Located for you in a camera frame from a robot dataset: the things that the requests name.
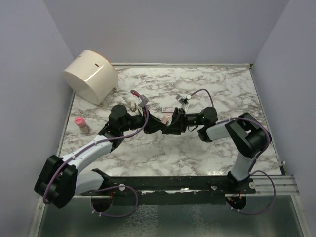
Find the beige stapler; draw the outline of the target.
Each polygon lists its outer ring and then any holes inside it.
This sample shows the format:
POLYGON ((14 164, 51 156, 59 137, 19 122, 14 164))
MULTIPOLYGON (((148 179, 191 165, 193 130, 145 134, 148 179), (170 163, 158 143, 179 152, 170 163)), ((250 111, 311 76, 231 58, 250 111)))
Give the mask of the beige stapler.
POLYGON ((130 108, 132 112, 136 111, 136 104, 134 100, 130 101, 130 108))

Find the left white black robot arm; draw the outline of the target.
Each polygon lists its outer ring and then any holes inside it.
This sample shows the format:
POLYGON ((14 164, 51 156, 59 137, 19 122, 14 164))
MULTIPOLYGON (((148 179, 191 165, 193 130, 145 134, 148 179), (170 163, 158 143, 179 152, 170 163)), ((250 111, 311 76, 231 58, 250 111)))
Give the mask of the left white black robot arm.
POLYGON ((43 197, 45 204, 62 208, 75 194, 77 176, 96 159, 116 149, 127 138, 125 132, 132 130, 136 135, 141 131, 155 133, 165 128, 166 125, 151 115, 147 107, 140 115, 132 116, 124 105, 115 105, 108 122, 91 142, 63 158, 51 155, 46 160, 34 190, 43 197))

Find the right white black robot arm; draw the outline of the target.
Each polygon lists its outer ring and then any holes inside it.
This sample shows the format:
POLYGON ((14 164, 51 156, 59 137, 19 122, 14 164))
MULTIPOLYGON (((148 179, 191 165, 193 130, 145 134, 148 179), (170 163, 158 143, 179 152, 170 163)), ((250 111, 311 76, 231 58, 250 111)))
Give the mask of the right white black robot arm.
POLYGON ((166 135, 180 135, 187 128, 202 128, 198 135, 203 142, 213 142, 223 138, 231 138, 238 155, 231 171, 227 175, 227 188, 238 193, 250 177, 250 171, 258 157, 271 143, 269 132, 249 113, 219 122, 214 107, 206 107, 199 113, 187 114, 183 109, 176 109, 172 114, 172 122, 162 130, 166 135))

